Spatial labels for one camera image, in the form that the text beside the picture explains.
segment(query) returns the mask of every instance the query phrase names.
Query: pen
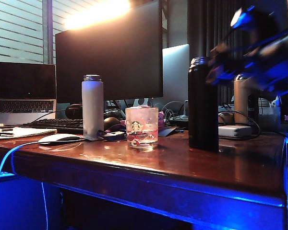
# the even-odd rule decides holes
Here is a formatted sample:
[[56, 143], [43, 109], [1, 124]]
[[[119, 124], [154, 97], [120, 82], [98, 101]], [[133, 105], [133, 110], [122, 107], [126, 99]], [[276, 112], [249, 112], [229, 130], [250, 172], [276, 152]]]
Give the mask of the pen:
[[12, 136], [14, 136], [14, 134], [13, 133], [2, 133], [2, 132], [0, 132], [0, 136], [1, 137], [12, 137]]

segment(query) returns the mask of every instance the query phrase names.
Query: glass cup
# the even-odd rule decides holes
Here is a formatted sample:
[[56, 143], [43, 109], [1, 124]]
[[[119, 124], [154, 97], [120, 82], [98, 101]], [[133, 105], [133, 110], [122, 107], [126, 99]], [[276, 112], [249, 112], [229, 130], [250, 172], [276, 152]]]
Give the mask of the glass cup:
[[151, 149], [158, 145], [158, 108], [126, 108], [128, 146]]

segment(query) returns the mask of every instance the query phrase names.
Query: water bottle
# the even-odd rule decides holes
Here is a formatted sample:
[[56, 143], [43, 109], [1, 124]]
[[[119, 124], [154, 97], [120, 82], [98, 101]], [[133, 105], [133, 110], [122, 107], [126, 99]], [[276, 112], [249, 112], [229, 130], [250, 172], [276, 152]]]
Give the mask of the water bottle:
[[104, 129], [104, 89], [99, 75], [84, 75], [82, 82], [83, 136], [97, 140]]
[[218, 152], [217, 86], [206, 83], [208, 58], [191, 61], [188, 74], [189, 146]]
[[254, 89], [252, 78], [244, 77], [243, 73], [238, 74], [234, 80], [234, 107], [235, 110], [243, 113], [245, 116], [235, 113], [236, 124], [252, 125], [248, 117], [255, 122], [258, 121], [258, 90]]

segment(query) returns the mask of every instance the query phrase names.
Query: white monitor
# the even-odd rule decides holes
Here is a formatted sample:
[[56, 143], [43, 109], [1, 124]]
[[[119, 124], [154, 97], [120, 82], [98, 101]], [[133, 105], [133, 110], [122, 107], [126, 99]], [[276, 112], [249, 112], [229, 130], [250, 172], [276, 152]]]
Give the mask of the white monitor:
[[[165, 48], [162, 53], [163, 97], [153, 99], [154, 107], [159, 107], [159, 109], [169, 102], [180, 101], [183, 103], [188, 99], [188, 70], [190, 67], [188, 44]], [[170, 103], [166, 108], [177, 112], [183, 105], [182, 103]]]

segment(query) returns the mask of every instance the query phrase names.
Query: laptop screen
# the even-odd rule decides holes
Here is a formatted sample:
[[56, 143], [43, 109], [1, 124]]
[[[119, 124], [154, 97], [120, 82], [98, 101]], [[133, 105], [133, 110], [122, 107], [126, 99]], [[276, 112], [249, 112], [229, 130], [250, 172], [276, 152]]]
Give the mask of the laptop screen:
[[0, 62], [0, 99], [55, 98], [55, 65]]

